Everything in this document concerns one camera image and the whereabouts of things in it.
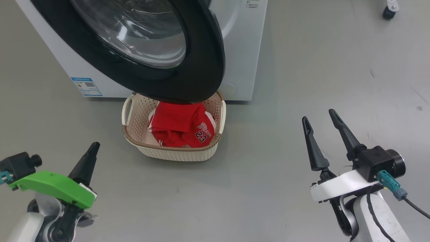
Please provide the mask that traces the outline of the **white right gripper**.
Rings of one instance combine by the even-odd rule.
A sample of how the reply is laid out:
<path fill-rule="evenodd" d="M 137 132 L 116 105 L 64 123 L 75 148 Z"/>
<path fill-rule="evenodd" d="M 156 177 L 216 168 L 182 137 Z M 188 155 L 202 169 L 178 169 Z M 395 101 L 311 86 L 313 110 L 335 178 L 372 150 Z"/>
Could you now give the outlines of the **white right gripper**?
<path fill-rule="evenodd" d="M 334 109 L 329 109 L 334 127 L 339 131 L 347 150 L 347 159 L 356 161 L 358 153 L 367 147 L 360 143 L 345 122 Z M 328 170 L 329 161 L 322 154 L 313 134 L 313 128 L 306 116 L 302 118 L 307 153 L 312 171 L 322 171 L 322 175 L 329 175 L 328 179 L 321 179 L 310 187 L 312 199 L 315 202 L 329 202 L 342 233 L 347 237 L 356 237 L 359 225 L 355 215 L 345 206 L 344 199 L 350 196 L 362 196 L 370 188 L 372 193 L 380 196 L 382 185 L 377 181 L 367 182 L 356 170 L 334 177 Z"/>

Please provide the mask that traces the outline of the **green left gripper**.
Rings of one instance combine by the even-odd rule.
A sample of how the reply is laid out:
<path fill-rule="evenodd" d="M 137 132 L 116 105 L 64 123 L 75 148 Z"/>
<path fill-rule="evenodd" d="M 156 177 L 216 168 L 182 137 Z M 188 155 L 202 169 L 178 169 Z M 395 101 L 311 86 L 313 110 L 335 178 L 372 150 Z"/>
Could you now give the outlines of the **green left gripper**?
<path fill-rule="evenodd" d="M 97 194 L 90 182 L 100 148 L 93 142 L 68 177 L 40 171 L 9 185 L 14 191 L 35 192 L 38 211 L 26 213 L 9 235 L 11 242 L 72 242 L 77 227 L 93 224 L 94 216 L 87 210 Z"/>

